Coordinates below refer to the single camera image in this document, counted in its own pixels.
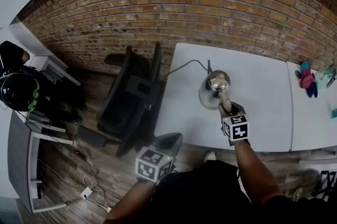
silver kettle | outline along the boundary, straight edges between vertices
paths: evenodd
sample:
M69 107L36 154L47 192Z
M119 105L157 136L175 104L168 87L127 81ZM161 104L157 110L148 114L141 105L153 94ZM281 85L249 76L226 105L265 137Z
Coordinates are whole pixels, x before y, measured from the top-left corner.
M212 71L211 62L208 60L207 77L199 88L199 100L207 109L218 109L219 103L230 113L232 104L230 101L231 80L227 73L221 70Z

wooden floor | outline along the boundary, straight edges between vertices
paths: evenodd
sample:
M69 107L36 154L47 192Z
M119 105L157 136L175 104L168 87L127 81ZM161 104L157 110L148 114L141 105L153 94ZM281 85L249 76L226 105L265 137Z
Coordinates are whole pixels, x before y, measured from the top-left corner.
M96 130L95 116L102 105L105 96L110 89L113 78L79 74L77 77L83 84L88 110L82 114L85 127ZM95 148L77 139L77 126L68 125L68 135L75 140L74 147L87 156L88 162L93 167L100 185L106 192L122 198L136 182L134 175L134 161L136 152L131 151L122 158L116 158L118 148L116 144L107 144L104 148ZM177 157L179 171L192 170L200 165L203 154L209 150L205 147L183 145ZM60 144L46 143L43 146L44 162L67 180L78 192L85 189L82 182L83 176L89 176L95 189L99 189L96 179L90 171L89 165L79 158L76 153ZM214 150L218 159L236 165L235 154L230 150ZM292 197L296 187L303 186L307 197L313 191L321 170L337 170L337 165L299 166L299 159L333 158L333 148L287 152L287 153L259 153L259 157L267 167L276 175L283 193ZM105 207L108 204L104 200L102 191L94 191L90 196ZM114 206L117 200L106 195L106 201ZM36 213L31 215L18 201L18 208L24 223L102 223L106 213L98 206L83 200L80 195L71 189L60 177L47 167L43 167L42 199L35 206L43 206L51 203L66 202L67 207L59 210Z

power outlet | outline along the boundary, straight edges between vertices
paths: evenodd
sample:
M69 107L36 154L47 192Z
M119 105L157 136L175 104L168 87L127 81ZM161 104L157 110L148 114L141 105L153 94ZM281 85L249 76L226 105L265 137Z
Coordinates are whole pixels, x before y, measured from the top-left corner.
M83 199L86 199L90 196L91 193L93 193L93 191L89 187L86 187L85 190L83 190L83 192L81 193L81 196Z

black chair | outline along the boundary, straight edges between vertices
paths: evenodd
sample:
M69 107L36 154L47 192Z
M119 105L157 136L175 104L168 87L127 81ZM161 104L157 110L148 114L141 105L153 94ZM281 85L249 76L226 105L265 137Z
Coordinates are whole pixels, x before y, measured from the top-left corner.
M153 135L164 91L163 84L158 82L161 47L156 43L151 67L145 57L132 52L131 46L126 48L125 55L108 55L105 63L122 68L97 114L97 128L121 140L116 154L120 157L141 139Z

person's left arm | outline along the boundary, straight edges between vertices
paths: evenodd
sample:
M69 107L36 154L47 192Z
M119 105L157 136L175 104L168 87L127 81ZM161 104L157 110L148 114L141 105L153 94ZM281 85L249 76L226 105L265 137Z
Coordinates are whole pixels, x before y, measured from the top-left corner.
M123 222L140 212L151 199L156 183L137 182L129 192L111 209L103 224Z

